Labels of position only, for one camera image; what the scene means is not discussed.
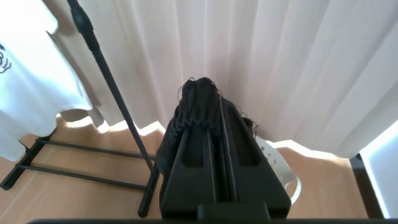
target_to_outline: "curtain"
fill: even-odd
[[[55,40],[109,124],[123,120],[66,1]],[[177,90],[210,77],[258,125],[353,157],[398,119],[398,1],[80,0],[138,126],[168,123]]]

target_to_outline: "clothes rack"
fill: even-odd
[[[39,172],[47,172],[51,174],[58,174],[58,175],[64,175],[68,177],[76,177],[80,179],[85,179],[85,180],[91,180],[95,182],[101,182],[104,184],[111,184],[111,185],[116,185],[120,187],[127,187],[130,189],[137,189],[137,190],[143,190],[144,195],[142,196],[141,199],[141,204],[138,208],[138,215],[140,217],[145,217],[148,213],[149,210],[149,205],[150,201],[152,200],[152,196],[154,194],[155,186],[157,183],[157,180],[159,178],[159,170],[157,169],[156,163],[152,164],[152,161],[155,160],[154,157],[150,157],[145,149],[144,144],[142,143],[139,134],[137,132],[137,129],[133,123],[133,120],[127,110],[126,104],[124,103],[124,100],[120,94],[119,88],[116,85],[116,82],[114,81],[114,78],[112,76],[111,70],[108,67],[108,64],[105,61],[105,58],[102,54],[102,51],[100,49],[100,44],[97,41],[97,38],[94,34],[94,28],[91,24],[91,21],[83,8],[79,5],[77,0],[68,0],[68,4],[70,6],[70,10],[72,13],[72,18],[73,21],[79,31],[79,33],[83,36],[88,48],[91,50],[91,53],[93,54],[96,63],[99,66],[99,69],[101,70],[101,73],[104,76],[104,79],[106,83],[108,84],[109,89],[111,90],[111,93],[123,115],[123,118],[125,119],[131,134],[133,135],[135,141],[137,142],[138,148],[141,152],[141,154],[135,154],[135,153],[128,153],[128,152],[118,152],[118,151],[112,151],[109,149],[101,149],[97,147],[88,147],[88,146],[79,146],[76,144],[69,144],[69,143],[64,143],[64,142],[57,142],[57,141],[51,141],[51,135],[43,138],[38,138],[36,139],[34,145],[29,149],[26,148],[26,154],[25,156],[15,165],[15,167],[10,171],[10,173],[7,175],[7,177],[1,182],[0,187],[3,188],[4,190],[9,190],[18,180],[18,178],[22,175],[22,173],[25,170],[35,170]],[[43,148],[44,145],[46,144],[51,144],[55,146],[63,146],[63,147],[72,147],[75,149],[82,149],[86,151],[92,151],[92,152],[102,152],[102,153],[108,153],[108,154],[114,154],[114,155],[119,155],[119,156],[126,156],[126,157],[134,157],[134,158],[139,158],[139,159],[144,159],[146,164],[148,165],[148,168],[150,170],[150,177],[148,180],[147,185],[139,185],[139,184],[132,184],[132,183],[127,183],[127,182],[121,182],[117,180],[110,180],[110,179],[104,179],[104,178],[99,178],[99,177],[93,177],[89,175],[83,175],[83,174],[77,174],[73,172],[66,172],[58,169],[51,169],[47,168],[44,166],[32,166],[30,163],[33,161],[35,156],[40,152],[40,150]]]

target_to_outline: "dark floor edge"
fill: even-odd
[[[358,155],[349,160],[369,218],[384,218],[365,166]]]

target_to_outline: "light brown floor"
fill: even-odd
[[[35,136],[22,142],[32,145]],[[154,155],[162,139],[155,131],[142,136],[149,154]],[[52,140],[121,151],[138,148],[128,129],[100,134],[92,125],[67,128],[58,119]],[[302,180],[302,193],[289,218],[366,218],[366,211],[347,159],[314,159],[291,149],[281,153]],[[61,167],[145,185],[149,170],[141,159],[112,156],[58,146],[45,146],[34,164]],[[14,163],[0,159],[0,180]],[[147,218],[158,219],[159,179]],[[294,186],[288,188],[292,193]],[[11,190],[0,190],[0,223],[27,223],[38,218],[138,218],[142,192],[113,187],[60,175],[25,171]]]

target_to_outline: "white bag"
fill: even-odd
[[[256,136],[255,139],[285,190],[290,183],[297,180],[296,190],[291,198],[293,205],[301,192],[300,179],[290,170],[289,165],[287,165],[285,159],[278,150],[274,149],[270,144],[258,136]]]

